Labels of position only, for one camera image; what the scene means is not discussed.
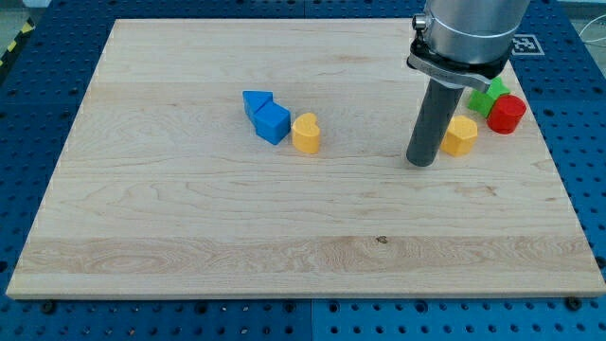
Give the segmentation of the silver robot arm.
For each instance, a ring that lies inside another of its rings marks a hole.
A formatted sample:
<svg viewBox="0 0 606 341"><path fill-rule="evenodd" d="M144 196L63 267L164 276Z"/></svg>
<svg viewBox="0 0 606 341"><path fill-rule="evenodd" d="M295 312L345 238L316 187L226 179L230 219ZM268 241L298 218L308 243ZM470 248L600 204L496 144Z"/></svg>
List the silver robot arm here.
<svg viewBox="0 0 606 341"><path fill-rule="evenodd" d="M505 67L528 0L427 0L412 19L407 63L450 87L489 89Z"/></svg>

